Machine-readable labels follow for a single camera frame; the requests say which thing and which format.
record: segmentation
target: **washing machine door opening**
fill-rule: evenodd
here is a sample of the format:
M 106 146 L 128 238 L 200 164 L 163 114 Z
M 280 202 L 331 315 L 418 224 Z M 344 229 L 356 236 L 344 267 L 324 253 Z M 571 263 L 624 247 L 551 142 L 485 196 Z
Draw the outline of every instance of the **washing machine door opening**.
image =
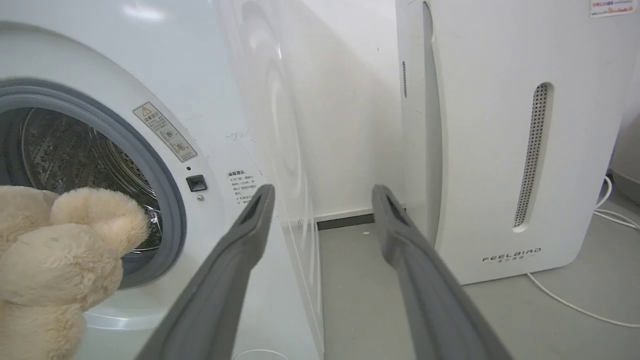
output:
M 122 258 L 120 287 L 157 279 L 173 265 L 184 241 L 184 207 L 169 170 L 114 113 L 70 90 L 28 87 L 0 85 L 0 184 L 55 193 L 94 187 L 127 194 L 146 211 L 150 234 Z M 34 90 L 58 96 L 29 96 Z

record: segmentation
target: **air vent grille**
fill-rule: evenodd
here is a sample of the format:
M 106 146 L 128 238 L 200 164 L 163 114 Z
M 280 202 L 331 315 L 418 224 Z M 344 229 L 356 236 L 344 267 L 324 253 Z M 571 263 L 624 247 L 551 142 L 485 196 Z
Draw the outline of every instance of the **air vent grille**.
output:
M 402 62 L 402 77 L 404 81 L 404 98 L 406 99 L 406 65 Z
M 542 146 L 548 93 L 548 85 L 544 83 L 536 88 L 533 95 L 527 160 L 525 162 L 524 175 L 520 187 L 520 198 L 518 199 L 518 208 L 516 209 L 513 227 L 522 225 L 527 217 L 527 210 L 529 209 L 529 201 L 536 179 L 536 169 L 538 168 L 538 158 L 540 157 L 540 149 Z

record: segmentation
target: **white washing machine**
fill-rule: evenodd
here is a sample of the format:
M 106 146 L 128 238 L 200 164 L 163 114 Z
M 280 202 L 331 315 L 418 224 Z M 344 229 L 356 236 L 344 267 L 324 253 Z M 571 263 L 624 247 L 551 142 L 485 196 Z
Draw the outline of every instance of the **white washing machine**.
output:
M 0 4 L 0 183 L 102 186 L 150 238 L 76 359 L 131 359 L 253 191 L 276 186 L 236 359 L 321 359 L 316 225 L 276 1 Z

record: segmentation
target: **sticker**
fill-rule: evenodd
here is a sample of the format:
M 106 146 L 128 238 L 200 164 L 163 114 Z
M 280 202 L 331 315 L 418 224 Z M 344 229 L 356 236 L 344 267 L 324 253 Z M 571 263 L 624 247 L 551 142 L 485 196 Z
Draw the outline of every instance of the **sticker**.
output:
M 255 177 L 247 174 L 244 170 L 234 170 L 227 172 L 227 179 L 234 190 L 236 204 L 238 206 L 247 205 L 258 187 Z
M 590 4 L 590 17 L 625 15 L 638 7 L 637 0 L 590 0 Z
M 133 113 L 164 141 L 180 161 L 185 162 L 198 155 L 173 124 L 150 102 L 135 109 Z

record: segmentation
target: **white cable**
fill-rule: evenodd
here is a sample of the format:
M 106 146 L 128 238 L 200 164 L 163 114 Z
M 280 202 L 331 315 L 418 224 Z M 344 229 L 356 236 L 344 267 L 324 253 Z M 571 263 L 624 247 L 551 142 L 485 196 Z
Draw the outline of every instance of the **white cable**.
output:
M 611 180 L 609 180 L 608 177 L 604 177 L 605 181 L 607 182 L 607 193 L 604 195 L 604 197 L 602 198 L 602 200 L 598 201 L 598 203 L 596 204 L 596 209 L 593 211 L 594 215 L 598 215 L 600 217 L 603 217 L 607 220 L 613 221 L 617 224 L 620 225 L 624 225 L 627 227 L 631 227 L 632 229 L 636 229 L 636 230 L 640 230 L 640 225 L 638 225 L 635 221 L 629 219 L 628 217 L 621 215 L 615 211 L 611 211 L 611 210 L 604 210 L 604 209 L 600 209 L 599 207 L 602 206 L 602 204 L 604 204 L 605 201 L 607 201 L 607 199 L 609 199 L 609 196 L 611 196 L 611 192 L 613 190 L 613 184 L 611 183 Z M 613 215 L 615 217 L 618 217 L 619 220 L 617 218 L 613 218 L 610 217 L 609 215 L 605 215 L 605 214 L 610 214 Z M 536 278 L 533 277 L 533 275 L 531 274 L 527 274 L 529 276 L 529 278 L 531 279 L 531 281 L 533 281 L 534 284 L 536 284 L 540 290 L 544 291 L 547 295 L 549 295 L 550 297 L 552 297 L 553 299 L 556 299 L 558 302 L 560 302 L 563 305 L 566 305 L 580 313 L 583 313 L 587 316 L 590 316 L 592 318 L 604 321 L 604 322 L 608 322 L 611 323 L 613 325 L 618 325 L 618 326 L 624 326 L 624 327 L 640 327 L 640 323 L 625 323 L 625 322 L 617 322 L 616 320 L 611 320 L 611 319 L 607 319 L 604 318 L 602 316 L 590 313 L 589 311 L 583 310 L 575 305 L 572 305 L 570 303 L 568 303 L 567 301 L 564 301 L 563 299 L 560 299 L 558 296 L 554 295 L 551 291 L 548 291 L 547 288 L 545 288 L 544 286 L 542 286 L 542 284 L 540 284 Z
M 567 305 L 568 307 L 576 310 L 576 311 L 580 311 L 581 313 L 588 315 L 592 318 L 596 318 L 598 320 L 604 321 L 604 322 L 608 322 L 608 323 L 612 323 L 613 325 L 618 325 L 618 326 L 624 326 L 624 327 L 640 327 L 640 323 L 626 323 L 626 322 L 617 322 L 616 320 L 610 320 L 607 318 L 603 318 L 602 316 L 590 313 L 589 311 L 583 310 L 575 305 L 571 305 L 568 302 L 564 301 L 563 299 L 560 299 L 559 297 L 555 296 L 551 291 L 548 291 L 547 288 L 545 288 L 544 286 L 542 286 L 542 284 L 540 284 L 531 274 L 527 274 L 529 276 L 529 278 L 536 284 L 538 285 L 538 287 L 540 288 L 540 290 L 544 291 L 545 293 L 547 293 L 547 295 L 549 295 L 550 297 L 558 300 L 560 303 Z

